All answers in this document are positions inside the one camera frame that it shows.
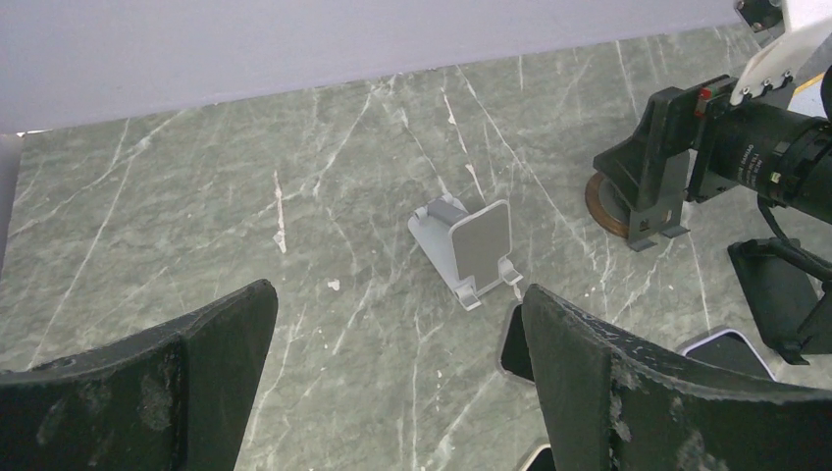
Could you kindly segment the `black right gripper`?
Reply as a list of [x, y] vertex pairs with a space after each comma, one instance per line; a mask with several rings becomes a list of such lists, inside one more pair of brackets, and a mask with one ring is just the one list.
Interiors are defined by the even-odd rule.
[[[774, 205], [831, 222], [831, 122], [790, 111], [788, 89], [730, 103], [701, 89], [697, 157], [686, 199], [706, 202], [740, 185]], [[633, 134], [593, 160], [631, 209], [626, 245], [641, 252], [652, 236], [674, 238], [681, 225], [691, 137], [691, 93], [668, 87], [648, 100]], [[791, 365], [831, 353], [831, 263], [796, 239], [751, 239], [727, 248], [764, 344]]]

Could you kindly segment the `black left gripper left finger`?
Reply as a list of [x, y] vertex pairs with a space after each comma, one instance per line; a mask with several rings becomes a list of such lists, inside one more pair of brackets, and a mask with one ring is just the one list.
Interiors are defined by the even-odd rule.
[[5, 470], [231, 470], [272, 341], [255, 281], [105, 346], [1, 375]]

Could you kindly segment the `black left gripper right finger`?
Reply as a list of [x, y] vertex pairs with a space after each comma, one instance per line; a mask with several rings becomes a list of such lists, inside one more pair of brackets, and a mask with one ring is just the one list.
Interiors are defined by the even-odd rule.
[[539, 285], [522, 304], [559, 470], [827, 470], [831, 393], [682, 356]]

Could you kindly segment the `black phone lilac case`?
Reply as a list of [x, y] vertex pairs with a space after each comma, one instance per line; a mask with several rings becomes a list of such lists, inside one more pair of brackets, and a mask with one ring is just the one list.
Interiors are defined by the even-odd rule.
[[748, 338], [720, 326], [687, 340], [678, 347], [685, 357], [733, 372], [775, 382], [776, 377]]

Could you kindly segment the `black phone grey case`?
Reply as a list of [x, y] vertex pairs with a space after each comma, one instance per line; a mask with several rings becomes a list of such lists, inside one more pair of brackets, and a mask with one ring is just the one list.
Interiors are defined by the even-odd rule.
[[515, 302], [505, 316], [498, 342], [496, 367], [503, 376], [514, 381], [527, 385], [535, 383], [520, 301]]

